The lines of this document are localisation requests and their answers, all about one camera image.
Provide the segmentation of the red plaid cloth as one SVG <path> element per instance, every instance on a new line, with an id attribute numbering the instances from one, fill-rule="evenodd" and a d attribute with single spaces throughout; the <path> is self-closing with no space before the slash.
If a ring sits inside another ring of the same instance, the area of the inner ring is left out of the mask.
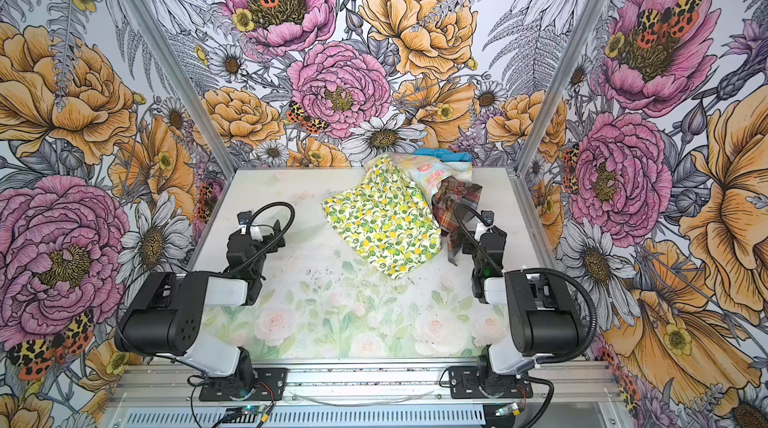
<path id="1" fill-rule="evenodd" d="M 438 191 L 432 197 L 432 214 L 440 227 L 448 261 L 453 265 L 457 264 L 456 255 L 461 251 L 463 243 L 459 225 L 467 220 L 467 211 L 461 205 L 466 204 L 476 210 L 481 193 L 481 185 L 449 176 L 441 181 Z"/>

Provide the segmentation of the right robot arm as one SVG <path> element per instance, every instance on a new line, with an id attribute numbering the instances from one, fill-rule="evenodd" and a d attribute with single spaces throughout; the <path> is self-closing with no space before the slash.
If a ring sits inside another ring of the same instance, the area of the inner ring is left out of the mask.
<path id="1" fill-rule="evenodd" d="M 530 371 L 571 361 L 589 348 L 598 329 L 596 306 L 580 282 L 556 269 L 506 271 L 507 234 L 494 226 L 491 211 L 461 204 L 457 218 L 462 252 L 473 261 L 472 294 L 506 310 L 509 333 L 482 348 L 474 373 L 450 370 L 452 396 L 528 396 Z"/>

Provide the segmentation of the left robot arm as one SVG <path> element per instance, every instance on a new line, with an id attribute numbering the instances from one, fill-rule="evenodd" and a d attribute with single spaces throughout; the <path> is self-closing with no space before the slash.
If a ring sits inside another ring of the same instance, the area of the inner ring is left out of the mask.
<path id="1" fill-rule="evenodd" d="M 256 303 L 266 258 L 285 246 L 294 220 L 291 204 L 269 203 L 230 234 L 224 270 L 148 275 L 118 321 L 115 346 L 192 368 L 202 375 L 204 385 L 225 397 L 251 396 L 258 383 L 248 350 L 205 332 L 202 318 L 210 307 Z"/>

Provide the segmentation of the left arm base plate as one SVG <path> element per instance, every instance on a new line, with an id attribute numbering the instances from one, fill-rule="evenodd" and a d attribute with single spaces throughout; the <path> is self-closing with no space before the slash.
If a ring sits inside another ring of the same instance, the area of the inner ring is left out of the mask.
<path id="1" fill-rule="evenodd" d="M 254 384 L 248 388 L 237 376 L 215 377 L 203 383 L 202 402 L 280 401 L 286 387 L 286 368 L 254 369 Z"/>

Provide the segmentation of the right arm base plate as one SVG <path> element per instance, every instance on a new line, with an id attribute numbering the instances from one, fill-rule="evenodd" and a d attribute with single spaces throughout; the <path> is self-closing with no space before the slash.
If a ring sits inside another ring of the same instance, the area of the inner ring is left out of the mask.
<path id="1" fill-rule="evenodd" d="M 453 399 L 523 399 L 533 395 L 531 385 L 514 375 L 459 365 L 447 368 L 447 389 Z"/>

